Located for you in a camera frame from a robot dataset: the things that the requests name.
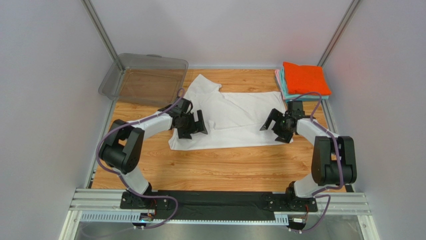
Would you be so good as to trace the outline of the white t-shirt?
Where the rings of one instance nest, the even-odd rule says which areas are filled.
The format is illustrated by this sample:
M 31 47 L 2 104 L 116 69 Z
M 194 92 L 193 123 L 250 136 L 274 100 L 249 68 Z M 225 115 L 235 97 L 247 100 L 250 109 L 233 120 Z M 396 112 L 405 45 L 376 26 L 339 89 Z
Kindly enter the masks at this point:
M 207 134 L 199 132 L 191 139 L 180 139 L 175 131 L 168 141 L 171 150 L 280 145 L 271 129 L 260 130 L 272 109 L 286 110 L 280 92 L 221 92 L 221 88 L 201 74 L 193 80 L 184 97 L 195 111 L 202 111 Z

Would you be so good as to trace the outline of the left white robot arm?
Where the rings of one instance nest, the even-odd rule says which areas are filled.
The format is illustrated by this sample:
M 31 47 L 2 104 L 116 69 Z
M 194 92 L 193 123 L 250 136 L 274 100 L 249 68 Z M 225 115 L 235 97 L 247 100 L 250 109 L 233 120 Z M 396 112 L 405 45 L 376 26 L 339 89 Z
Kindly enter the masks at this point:
M 148 198 L 151 184 L 138 164 L 145 140 L 169 130 L 179 139 L 190 140 L 197 133 L 208 134 L 202 110 L 183 97 L 154 114 L 134 121 L 115 120 L 96 147 L 96 161 L 105 171 L 117 175 L 135 196 Z

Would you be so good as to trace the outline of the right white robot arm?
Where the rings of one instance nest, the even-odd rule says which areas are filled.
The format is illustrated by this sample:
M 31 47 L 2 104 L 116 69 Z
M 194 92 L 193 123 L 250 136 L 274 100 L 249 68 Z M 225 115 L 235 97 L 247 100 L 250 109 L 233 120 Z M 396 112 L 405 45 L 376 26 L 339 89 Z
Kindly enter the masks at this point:
M 356 182 L 353 138 L 338 135 L 321 125 L 313 114 L 307 115 L 302 101 L 289 101 L 285 112 L 273 108 L 260 130 L 268 128 L 276 134 L 277 142 L 288 144 L 294 135 L 299 135 L 313 146 L 311 172 L 288 187 L 296 197 L 310 198 Z

